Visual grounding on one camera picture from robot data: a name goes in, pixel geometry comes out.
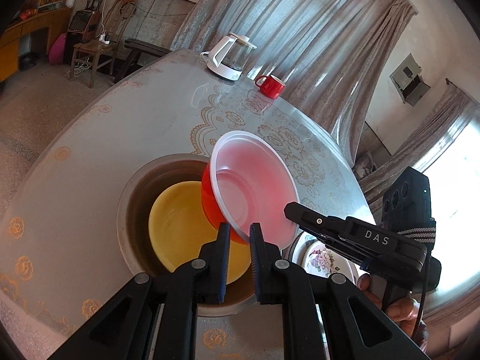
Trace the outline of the person right hand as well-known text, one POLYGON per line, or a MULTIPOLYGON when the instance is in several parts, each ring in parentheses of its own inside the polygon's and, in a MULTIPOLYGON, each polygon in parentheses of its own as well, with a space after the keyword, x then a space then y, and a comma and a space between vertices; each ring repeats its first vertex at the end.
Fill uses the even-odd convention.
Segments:
MULTIPOLYGON (((370 275, 363 274, 356 282, 356 286, 363 292, 369 300, 371 300, 378 308, 382 308, 381 299, 370 291, 370 275)), ((409 336, 413 338, 421 337, 422 339, 428 336, 426 325, 421 321, 416 331, 413 334, 416 319, 419 314, 420 304, 411 297, 405 297, 391 304, 385 311, 388 317, 397 323, 400 328, 409 336)))

